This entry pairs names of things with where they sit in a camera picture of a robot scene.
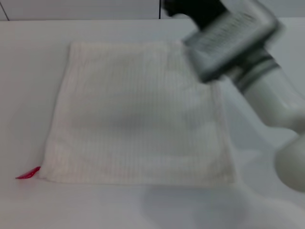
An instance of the table surface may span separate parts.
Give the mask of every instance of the table surface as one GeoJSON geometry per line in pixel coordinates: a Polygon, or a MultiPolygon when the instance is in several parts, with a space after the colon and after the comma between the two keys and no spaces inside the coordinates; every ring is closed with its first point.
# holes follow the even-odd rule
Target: table surface
{"type": "MultiPolygon", "coordinates": [[[[305,95],[305,19],[281,19],[285,34],[270,52],[305,95]]],[[[71,41],[151,42],[185,37],[188,19],[0,22],[0,226],[23,229],[298,229],[305,194],[273,168],[293,137],[264,126],[228,81],[222,82],[238,181],[202,190],[66,185],[14,177],[41,164],[71,41]]]]}

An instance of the ribbed fabric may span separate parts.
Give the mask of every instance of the ribbed fabric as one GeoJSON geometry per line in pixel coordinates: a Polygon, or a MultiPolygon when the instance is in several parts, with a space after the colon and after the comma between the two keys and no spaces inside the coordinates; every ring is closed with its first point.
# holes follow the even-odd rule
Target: ribbed fabric
{"type": "Polygon", "coordinates": [[[217,85],[179,42],[73,43],[40,177],[212,187],[234,170],[217,85]]]}

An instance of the white towel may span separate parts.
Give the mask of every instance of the white towel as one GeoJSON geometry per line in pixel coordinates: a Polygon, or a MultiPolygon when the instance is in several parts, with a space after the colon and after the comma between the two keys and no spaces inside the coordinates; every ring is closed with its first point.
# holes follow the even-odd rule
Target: white towel
{"type": "Polygon", "coordinates": [[[217,85],[180,42],[73,43],[40,177],[211,187],[233,181],[217,85]]]}

